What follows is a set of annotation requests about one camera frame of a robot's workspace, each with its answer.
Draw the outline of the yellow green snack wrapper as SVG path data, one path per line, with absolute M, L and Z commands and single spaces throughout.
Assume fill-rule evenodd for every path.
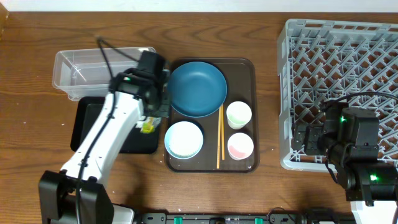
M 150 134 L 159 126 L 161 120 L 162 118 L 146 116 L 145 119 L 136 123 L 135 128 L 139 129 L 142 134 Z

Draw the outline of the white cup pink inside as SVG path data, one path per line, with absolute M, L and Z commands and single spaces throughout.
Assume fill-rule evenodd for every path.
M 248 158 L 254 150 L 254 143 L 251 137 L 244 133 L 235 133 L 227 143 L 228 153 L 234 160 L 243 160 Z

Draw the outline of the light blue rice bowl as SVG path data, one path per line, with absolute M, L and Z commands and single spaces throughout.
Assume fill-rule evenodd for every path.
M 179 121 L 166 131 L 166 151 L 176 159 L 190 159 L 202 149 L 204 137 L 201 129 L 189 121 Z

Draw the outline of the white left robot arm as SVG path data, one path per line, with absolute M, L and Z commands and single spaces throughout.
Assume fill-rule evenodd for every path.
M 146 118 L 166 117 L 166 60 L 144 51 L 137 67 L 112 75 L 102 110 L 74 155 L 59 172 L 39 181 L 43 223 L 133 223 L 134 210 L 111 202 L 106 185 L 131 130 Z

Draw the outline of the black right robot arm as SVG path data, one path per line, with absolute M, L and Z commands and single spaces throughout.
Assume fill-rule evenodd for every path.
M 345 190 L 356 223 L 397 223 L 397 169 L 378 159 L 379 119 L 347 102 L 325 102 L 323 124 L 300 124 L 293 148 L 324 155 L 335 183 Z

